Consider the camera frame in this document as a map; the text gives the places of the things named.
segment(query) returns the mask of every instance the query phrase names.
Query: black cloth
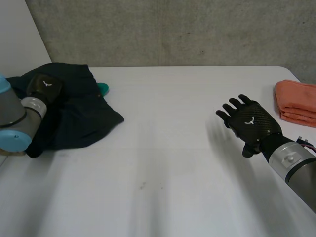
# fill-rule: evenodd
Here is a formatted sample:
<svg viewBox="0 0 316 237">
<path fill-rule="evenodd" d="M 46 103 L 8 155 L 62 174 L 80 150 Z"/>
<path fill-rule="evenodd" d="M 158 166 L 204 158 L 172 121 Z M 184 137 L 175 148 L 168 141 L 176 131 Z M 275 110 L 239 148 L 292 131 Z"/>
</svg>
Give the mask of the black cloth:
<svg viewBox="0 0 316 237">
<path fill-rule="evenodd" d="M 21 77 L 7 80 L 20 99 L 36 74 L 56 77 L 63 88 L 56 101 L 48 105 L 47 113 L 26 150 L 36 158 L 45 150 L 87 147 L 104 138 L 124 118 L 102 97 L 87 65 L 50 63 Z"/>
</svg>

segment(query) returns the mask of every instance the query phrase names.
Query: red wire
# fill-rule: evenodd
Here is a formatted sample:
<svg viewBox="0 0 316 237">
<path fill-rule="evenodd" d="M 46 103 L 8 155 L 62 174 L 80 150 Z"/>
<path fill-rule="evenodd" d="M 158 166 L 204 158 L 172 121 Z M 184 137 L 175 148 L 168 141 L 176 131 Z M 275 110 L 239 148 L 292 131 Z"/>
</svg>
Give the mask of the red wire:
<svg viewBox="0 0 316 237">
<path fill-rule="evenodd" d="M 316 148 L 315 147 L 312 147 L 310 145 L 305 145 L 305 144 L 301 144 L 302 147 L 307 147 L 309 149 L 312 149 L 315 153 L 316 153 Z"/>
</svg>

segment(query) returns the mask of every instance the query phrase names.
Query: white wall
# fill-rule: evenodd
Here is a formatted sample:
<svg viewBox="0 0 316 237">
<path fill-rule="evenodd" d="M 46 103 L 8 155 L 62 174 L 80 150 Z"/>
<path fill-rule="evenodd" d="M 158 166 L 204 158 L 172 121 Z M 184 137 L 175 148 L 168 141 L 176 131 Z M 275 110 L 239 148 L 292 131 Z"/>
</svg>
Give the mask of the white wall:
<svg viewBox="0 0 316 237">
<path fill-rule="evenodd" d="M 0 0 L 0 73 L 20 76 L 51 63 L 24 0 Z"/>
</svg>

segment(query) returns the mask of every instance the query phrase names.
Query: logo on robotic hand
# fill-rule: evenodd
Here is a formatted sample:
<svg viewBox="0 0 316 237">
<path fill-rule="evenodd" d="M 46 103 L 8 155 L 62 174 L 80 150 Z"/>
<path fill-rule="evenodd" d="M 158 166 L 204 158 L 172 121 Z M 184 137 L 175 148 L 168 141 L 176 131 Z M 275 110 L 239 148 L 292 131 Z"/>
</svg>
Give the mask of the logo on robotic hand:
<svg viewBox="0 0 316 237">
<path fill-rule="evenodd" d="M 48 86 L 51 86 L 52 84 L 47 84 L 45 81 L 43 81 L 45 86 L 48 87 Z"/>
<path fill-rule="evenodd" d="M 245 122 L 245 124 L 252 124 L 252 125 L 254 125 L 254 121 L 255 121 L 255 117 L 252 116 L 252 121 L 250 121 L 250 122 Z"/>
</svg>

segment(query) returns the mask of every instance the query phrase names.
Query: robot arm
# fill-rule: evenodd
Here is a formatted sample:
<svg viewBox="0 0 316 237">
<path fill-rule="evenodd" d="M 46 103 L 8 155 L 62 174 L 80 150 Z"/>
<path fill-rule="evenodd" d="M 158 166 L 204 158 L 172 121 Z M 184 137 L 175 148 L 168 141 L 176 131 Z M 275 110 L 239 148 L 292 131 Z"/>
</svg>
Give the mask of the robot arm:
<svg viewBox="0 0 316 237">
<path fill-rule="evenodd" d="M 316 213 L 316 157 L 301 144 L 282 134 L 277 121 L 259 103 L 244 95 L 224 104 L 216 114 L 224 120 L 237 137 L 245 142 L 244 157 L 263 153 L 271 168 Z"/>
<path fill-rule="evenodd" d="M 10 83 L 0 76 L 0 148 L 8 152 L 21 152 L 32 142 L 47 106 L 61 92 L 57 78 L 36 75 L 27 88 L 27 97 L 18 99 Z"/>
</svg>

